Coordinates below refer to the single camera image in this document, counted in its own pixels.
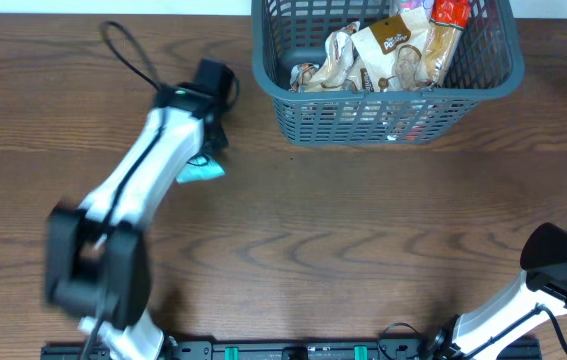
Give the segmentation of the teal snack packet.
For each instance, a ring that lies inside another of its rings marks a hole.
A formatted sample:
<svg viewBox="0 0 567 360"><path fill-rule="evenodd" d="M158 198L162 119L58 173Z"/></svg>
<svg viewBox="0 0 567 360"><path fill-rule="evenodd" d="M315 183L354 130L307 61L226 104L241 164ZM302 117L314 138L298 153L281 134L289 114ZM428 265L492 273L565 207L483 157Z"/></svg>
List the teal snack packet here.
<svg viewBox="0 0 567 360"><path fill-rule="evenodd" d="M209 181L225 175L223 167L212 157L201 155L190 159L176 177L179 184Z"/></svg>

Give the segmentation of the grey plastic lattice basket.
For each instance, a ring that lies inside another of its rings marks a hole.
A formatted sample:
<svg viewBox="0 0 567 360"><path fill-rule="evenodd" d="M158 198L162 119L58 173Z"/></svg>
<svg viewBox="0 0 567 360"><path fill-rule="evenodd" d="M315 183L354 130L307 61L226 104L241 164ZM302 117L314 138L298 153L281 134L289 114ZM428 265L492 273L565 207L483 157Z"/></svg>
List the grey plastic lattice basket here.
<svg viewBox="0 0 567 360"><path fill-rule="evenodd" d="M271 96L287 140L300 146L424 144L442 136L480 102L512 93L525 65L507 1L473 1L447 77L420 92L294 93L294 66L322 64L325 41L357 21L389 17L390 0L255 0L252 68Z"/></svg>

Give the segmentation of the beige snack pouch with barcode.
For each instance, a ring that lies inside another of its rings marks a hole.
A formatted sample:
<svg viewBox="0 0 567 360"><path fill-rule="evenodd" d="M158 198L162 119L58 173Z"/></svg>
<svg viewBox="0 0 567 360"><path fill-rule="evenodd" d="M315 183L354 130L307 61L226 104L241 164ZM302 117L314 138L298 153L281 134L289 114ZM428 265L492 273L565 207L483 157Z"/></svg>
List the beige snack pouch with barcode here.
<svg viewBox="0 0 567 360"><path fill-rule="evenodd" d="M365 64L357 58L317 64L295 65L291 70L290 92L373 92L373 85Z"/></svg>

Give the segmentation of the orange pasta package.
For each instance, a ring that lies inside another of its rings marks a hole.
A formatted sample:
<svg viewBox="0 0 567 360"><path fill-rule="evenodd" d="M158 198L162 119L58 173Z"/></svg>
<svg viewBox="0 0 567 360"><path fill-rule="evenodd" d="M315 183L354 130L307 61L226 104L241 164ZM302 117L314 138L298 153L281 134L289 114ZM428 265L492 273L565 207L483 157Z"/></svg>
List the orange pasta package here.
<svg viewBox="0 0 567 360"><path fill-rule="evenodd" d="M431 29L415 73L420 85L442 86L471 9L468 0L435 0Z"/></svg>

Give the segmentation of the tissue pocket pack bundle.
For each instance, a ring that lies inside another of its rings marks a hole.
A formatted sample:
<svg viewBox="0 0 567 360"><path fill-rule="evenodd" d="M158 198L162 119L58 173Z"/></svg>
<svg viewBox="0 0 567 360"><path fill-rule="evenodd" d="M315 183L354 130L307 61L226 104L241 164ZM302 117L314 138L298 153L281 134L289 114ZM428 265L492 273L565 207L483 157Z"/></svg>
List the tissue pocket pack bundle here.
<svg viewBox="0 0 567 360"><path fill-rule="evenodd" d="M391 0L389 11L391 15L397 15L405 11L423 8L427 17L433 12L435 0Z"/></svg>

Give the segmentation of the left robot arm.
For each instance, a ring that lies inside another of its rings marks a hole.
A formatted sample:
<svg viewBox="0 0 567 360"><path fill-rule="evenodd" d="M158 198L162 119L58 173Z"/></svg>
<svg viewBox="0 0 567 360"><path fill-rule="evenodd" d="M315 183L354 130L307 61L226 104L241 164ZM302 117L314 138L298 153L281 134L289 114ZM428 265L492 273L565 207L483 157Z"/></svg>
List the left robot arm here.
<svg viewBox="0 0 567 360"><path fill-rule="evenodd" d="M77 316L118 359L157 359L164 333L151 320L152 289L145 232L177 177L211 164L228 141L220 117L234 105L239 81L225 64L199 63L191 82L162 84L136 142L75 208L57 205L47 220L44 296Z"/></svg>

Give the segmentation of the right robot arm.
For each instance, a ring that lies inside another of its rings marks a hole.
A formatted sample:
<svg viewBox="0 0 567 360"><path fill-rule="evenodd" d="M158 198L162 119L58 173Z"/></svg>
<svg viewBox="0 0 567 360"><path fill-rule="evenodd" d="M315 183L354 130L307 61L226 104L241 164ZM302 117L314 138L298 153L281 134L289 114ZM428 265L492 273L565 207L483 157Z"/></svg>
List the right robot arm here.
<svg viewBox="0 0 567 360"><path fill-rule="evenodd" d="M520 267L513 282L486 303L452 318L418 357L495 360L546 321L567 356L558 322L567 314L567 230L549 222L536 228L522 250Z"/></svg>

